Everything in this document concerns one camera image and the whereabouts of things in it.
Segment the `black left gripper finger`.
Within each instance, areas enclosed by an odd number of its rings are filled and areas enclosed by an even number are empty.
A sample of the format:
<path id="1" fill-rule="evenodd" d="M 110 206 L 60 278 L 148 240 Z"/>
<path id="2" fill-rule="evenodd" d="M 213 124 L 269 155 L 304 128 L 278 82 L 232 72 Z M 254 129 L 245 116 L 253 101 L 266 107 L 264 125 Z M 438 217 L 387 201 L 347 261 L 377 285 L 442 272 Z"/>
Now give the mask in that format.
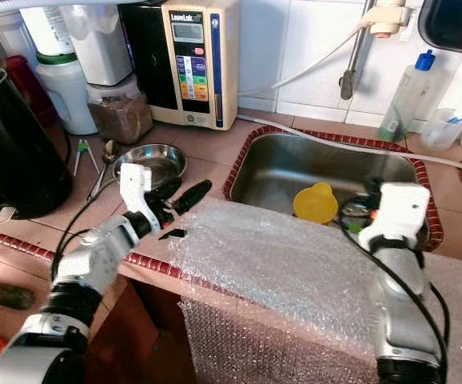
<path id="1" fill-rule="evenodd" d="M 151 190 L 151 210 L 154 212 L 162 212 L 165 210 L 173 210 L 182 212 L 180 202 L 170 202 L 169 199 L 180 190 L 182 179 L 173 177 L 165 180 L 157 189 Z"/>
<path id="2" fill-rule="evenodd" d="M 176 215 L 183 215 L 195 207 L 212 189 L 212 180 L 203 179 L 201 182 L 194 184 L 185 190 L 177 200 L 170 204 L 170 208 Z"/>

